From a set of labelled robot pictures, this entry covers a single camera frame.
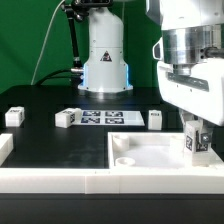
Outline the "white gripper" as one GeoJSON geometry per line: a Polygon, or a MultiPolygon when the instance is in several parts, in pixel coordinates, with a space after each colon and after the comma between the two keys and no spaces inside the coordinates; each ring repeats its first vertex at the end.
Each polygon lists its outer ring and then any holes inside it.
{"type": "MultiPolygon", "coordinates": [[[[157,76],[162,99],[179,109],[183,128],[195,122],[195,116],[218,126],[224,126],[224,59],[208,59],[196,64],[190,76],[176,80],[168,77],[172,66],[162,61],[157,63],[157,76]]],[[[208,152],[211,148],[213,125],[200,122],[199,151],[208,152]]]]}

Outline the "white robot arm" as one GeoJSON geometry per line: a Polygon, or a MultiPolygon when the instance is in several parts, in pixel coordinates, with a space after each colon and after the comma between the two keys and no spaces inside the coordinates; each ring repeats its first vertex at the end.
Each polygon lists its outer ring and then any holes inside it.
{"type": "MultiPolygon", "coordinates": [[[[123,60],[123,23],[109,12],[112,0],[82,0],[89,11],[90,52],[86,93],[130,91],[123,60]]],[[[185,146],[209,149],[211,126],[224,125],[224,0],[146,0],[147,16],[161,26],[153,46],[162,99],[180,109],[185,146]]]]}

